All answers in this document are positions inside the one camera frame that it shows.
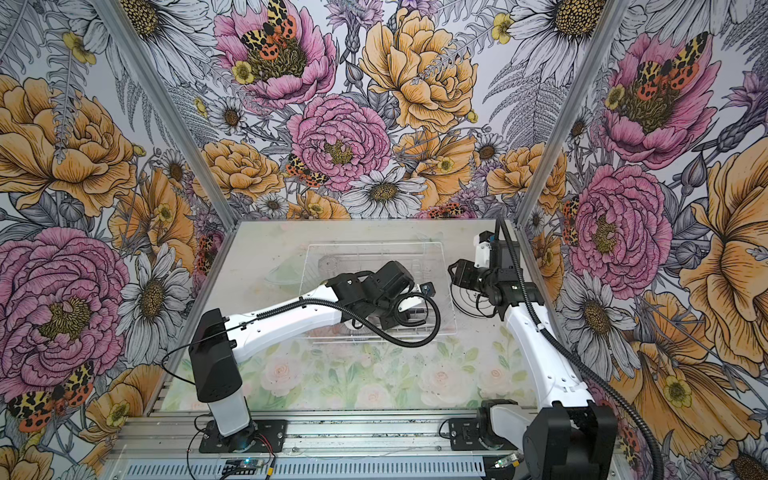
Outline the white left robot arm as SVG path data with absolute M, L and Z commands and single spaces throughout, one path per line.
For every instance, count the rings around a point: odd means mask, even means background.
M 254 354 L 312 330 L 345 322 L 401 348 L 420 348 L 440 332 L 432 283 L 417 284 L 397 261 L 375 272 L 336 275 L 308 293 L 266 309 L 201 317 L 187 346 L 197 400 L 207 405 L 219 436 L 254 429 L 239 365 Z

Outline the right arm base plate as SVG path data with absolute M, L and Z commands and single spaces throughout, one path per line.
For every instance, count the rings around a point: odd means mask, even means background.
M 480 422 L 477 419 L 449 419 L 448 438 L 452 451 L 492 451 L 498 449 L 498 446 L 491 445 L 482 438 Z

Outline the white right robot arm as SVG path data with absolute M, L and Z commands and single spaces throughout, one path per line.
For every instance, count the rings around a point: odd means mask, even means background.
M 606 479 L 618 421 L 595 403 L 571 362 L 556 348 L 546 303 L 536 285 L 511 268 L 459 260 L 448 268 L 454 286 L 490 301 L 505 332 L 519 344 L 535 387 L 536 404 L 485 400 L 475 422 L 450 424 L 453 449 L 508 450 L 505 469 L 524 465 L 533 479 Z

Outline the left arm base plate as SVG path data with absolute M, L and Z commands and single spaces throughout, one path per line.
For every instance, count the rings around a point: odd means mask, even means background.
M 288 422 L 286 420 L 253 420 L 244 430 L 223 436 L 214 420 L 203 432 L 198 450 L 204 454 L 280 453 L 283 450 Z

